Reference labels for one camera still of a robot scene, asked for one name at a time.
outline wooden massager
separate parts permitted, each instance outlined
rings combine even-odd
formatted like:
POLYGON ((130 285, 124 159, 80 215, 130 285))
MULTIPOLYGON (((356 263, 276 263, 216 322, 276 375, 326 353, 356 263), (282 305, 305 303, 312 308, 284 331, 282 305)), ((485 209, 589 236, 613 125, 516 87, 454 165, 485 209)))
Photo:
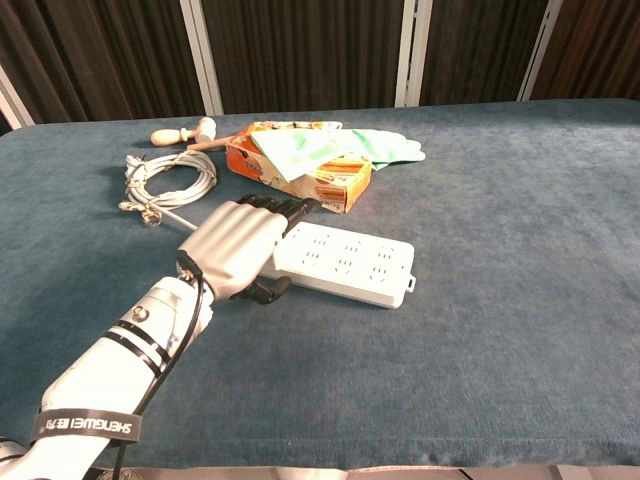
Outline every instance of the wooden massager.
POLYGON ((202 117, 193 130, 163 128, 151 134, 151 143, 156 147, 168 147, 180 142, 188 142, 192 138, 196 143, 188 145, 188 150, 211 150, 224 147, 232 137, 216 138, 216 122, 209 117, 202 117))

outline robotic arm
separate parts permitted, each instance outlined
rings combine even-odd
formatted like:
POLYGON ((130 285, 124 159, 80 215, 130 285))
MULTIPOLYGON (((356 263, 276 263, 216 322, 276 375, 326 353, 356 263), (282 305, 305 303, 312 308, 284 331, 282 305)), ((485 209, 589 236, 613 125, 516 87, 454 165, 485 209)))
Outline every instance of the robotic arm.
POLYGON ((256 276, 316 204, 248 195, 216 209, 178 249, 179 277, 156 283, 45 391, 32 448, 21 455, 0 443, 0 478, 81 479, 111 440, 135 440, 142 411, 209 324, 214 300, 265 304, 286 291, 288 278, 268 288, 256 276))

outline white power strip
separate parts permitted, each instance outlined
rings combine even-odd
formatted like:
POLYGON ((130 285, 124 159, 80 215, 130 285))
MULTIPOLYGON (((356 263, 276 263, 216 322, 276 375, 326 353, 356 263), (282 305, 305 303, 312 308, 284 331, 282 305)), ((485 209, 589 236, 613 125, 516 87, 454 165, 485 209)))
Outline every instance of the white power strip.
POLYGON ((300 222, 260 272, 294 284, 387 308, 413 292, 413 245, 300 222))

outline black cable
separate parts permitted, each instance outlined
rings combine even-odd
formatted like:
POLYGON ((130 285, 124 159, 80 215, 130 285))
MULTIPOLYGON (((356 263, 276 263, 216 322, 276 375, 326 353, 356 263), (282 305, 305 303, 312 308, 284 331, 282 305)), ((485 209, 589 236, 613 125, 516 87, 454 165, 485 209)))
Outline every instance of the black cable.
POLYGON ((464 476, 464 478, 466 478, 467 480, 473 480, 473 477, 469 475, 467 472, 465 472, 464 470, 462 470, 461 468, 458 469, 458 472, 460 472, 464 476))
MULTIPOLYGON (((149 385, 149 388, 147 389, 144 396, 142 397, 142 400, 140 400, 140 403, 138 404, 136 409, 133 411, 134 415, 142 415, 142 412, 144 412, 144 409, 147 408, 147 405, 149 404, 153 396, 156 394, 158 389, 162 386, 167 376, 169 376, 169 373, 171 372, 171 370, 173 370, 173 367, 175 366, 177 361, 180 359, 182 352, 184 352, 187 349, 189 340, 191 340, 191 336, 193 335, 193 332, 196 329, 196 325, 198 324, 198 317, 200 316, 200 308, 202 307, 202 298, 204 297, 204 284, 202 280, 202 275, 196 276, 196 283, 198 285, 196 305, 193 309, 193 316, 191 317, 191 322, 189 322, 187 331, 185 332, 184 337, 180 342, 180 345, 178 345, 176 353, 173 355, 173 357, 171 357, 171 360, 169 360, 165 369, 162 371, 160 376, 154 382, 152 382, 151 385, 149 385)), ((126 451, 127 451, 127 444, 121 443, 120 448, 118 448, 116 463, 113 466, 113 474, 111 476, 111 480, 120 480, 120 470, 122 469, 122 462, 124 460, 124 454, 126 453, 126 451)))

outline blue tablecloth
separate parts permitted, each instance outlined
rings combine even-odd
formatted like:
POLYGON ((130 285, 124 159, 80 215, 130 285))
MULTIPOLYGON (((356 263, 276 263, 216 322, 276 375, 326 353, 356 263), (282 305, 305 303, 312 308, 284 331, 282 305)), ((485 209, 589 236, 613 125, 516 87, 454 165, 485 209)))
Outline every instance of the blue tablecloth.
MULTIPOLYGON (((293 288, 231 301, 149 406, 144 466, 640 464, 640 103, 543 101, 229 115, 405 134, 427 160, 374 173, 347 215, 411 242, 398 310, 293 288)), ((187 235, 118 210, 124 156, 195 118, 36 126, 0 138, 0 434, 159 278, 187 235)), ((249 192, 230 173, 180 214, 249 192)), ((153 179, 184 187, 190 169, 153 179)), ((99 463, 106 464, 112 452, 99 463)))

